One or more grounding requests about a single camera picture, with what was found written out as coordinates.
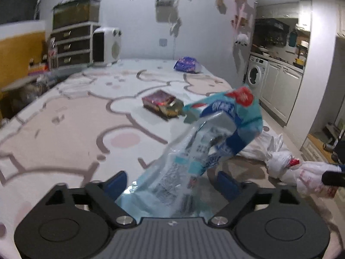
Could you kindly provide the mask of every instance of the wooden countertop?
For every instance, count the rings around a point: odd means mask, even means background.
[[[317,139],[312,134],[308,134],[308,139],[315,145],[316,148],[318,148],[318,150],[321,152],[321,154],[326,158],[326,160],[329,163],[334,164],[334,161],[331,158],[332,153],[327,152],[322,148],[323,142],[321,142],[321,140]]]
[[[298,72],[298,73],[301,73],[301,74],[304,73],[304,70],[303,70],[303,69],[297,68],[297,67],[294,66],[294,65],[291,65],[291,64],[288,64],[288,63],[286,63],[286,62],[283,62],[283,61],[274,59],[274,58],[272,58],[272,57],[265,57],[265,56],[263,56],[262,54],[258,54],[258,53],[254,53],[254,52],[251,52],[251,55],[253,55],[253,56],[255,56],[255,57],[260,57],[260,58],[265,59],[265,60],[268,60],[268,61],[272,61],[272,62],[278,63],[278,64],[283,65],[283,66],[286,66],[286,67],[291,68],[292,70],[294,70],[294,71],[296,71],[296,72]]]

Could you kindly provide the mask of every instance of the white appliance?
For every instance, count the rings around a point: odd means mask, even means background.
[[[255,57],[249,57],[249,65],[246,77],[246,84],[252,93],[258,98],[261,96],[262,87],[265,82],[265,72],[267,71],[268,61]]]
[[[100,27],[93,34],[93,63],[107,66],[119,60],[122,32],[118,28]]]

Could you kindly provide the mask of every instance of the blue plastic wrapper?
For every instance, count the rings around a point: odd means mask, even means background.
[[[262,132],[259,102],[247,87],[217,93],[184,109],[196,121],[117,200],[137,221],[197,216],[207,221],[212,208],[196,193],[198,177]]]
[[[197,74],[201,72],[201,65],[195,58],[182,57],[176,62],[174,69],[181,72]]]

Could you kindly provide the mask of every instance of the white drawer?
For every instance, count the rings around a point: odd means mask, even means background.
[[[303,148],[313,161],[325,163],[328,162],[327,159],[321,154],[319,149],[308,138],[304,142]]]

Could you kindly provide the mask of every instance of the washing machine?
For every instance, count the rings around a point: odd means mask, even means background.
[[[259,57],[250,56],[246,84],[252,93],[258,98],[261,96],[262,87],[265,83],[265,72],[268,69],[268,61]]]

